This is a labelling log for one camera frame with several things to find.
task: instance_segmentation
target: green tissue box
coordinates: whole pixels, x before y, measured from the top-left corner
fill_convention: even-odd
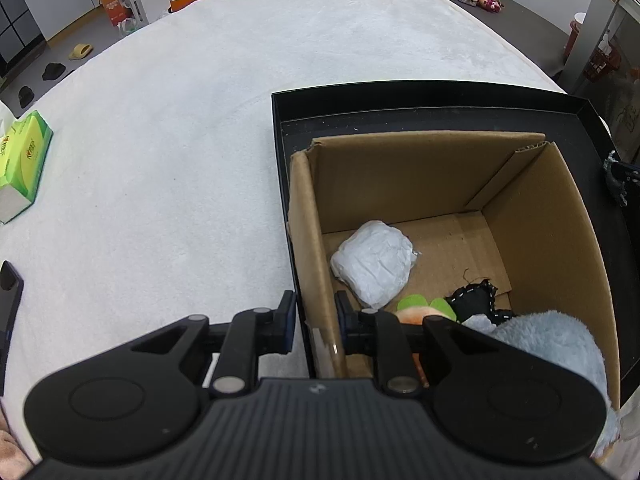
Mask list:
[[[0,222],[27,209],[35,200],[52,131],[39,113],[15,121],[0,141]]]

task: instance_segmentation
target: white tablecloth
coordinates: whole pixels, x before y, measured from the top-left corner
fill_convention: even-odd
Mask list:
[[[2,405],[44,375],[192,313],[231,320],[292,288],[271,93],[389,79],[559,91],[447,0],[202,0],[36,102],[54,131],[35,204],[0,228],[24,278]],[[295,352],[267,375],[305,373]]]

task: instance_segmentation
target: open cardboard box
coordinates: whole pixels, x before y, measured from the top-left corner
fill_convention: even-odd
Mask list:
[[[370,374],[345,357],[328,259],[358,227],[382,220],[420,251],[398,300],[427,300],[488,278],[497,308],[580,319],[604,356],[620,404],[609,283],[580,192],[543,134],[399,132],[315,139],[291,157],[289,233],[321,377]],[[351,304],[359,308],[350,296]]]

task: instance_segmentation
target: yellow slipper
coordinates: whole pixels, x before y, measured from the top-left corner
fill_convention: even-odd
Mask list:
[[[69,59],[82,59],[87,57],[89,53],[94,49],[93,45],[87,43],[78,43],[69,54]]]

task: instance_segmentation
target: white plastic bag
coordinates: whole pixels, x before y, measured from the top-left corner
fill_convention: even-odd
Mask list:
[[[340,244],[331,270],[363,304],[380,309],[406,285],[417,257],[409,238],[372,220]]]

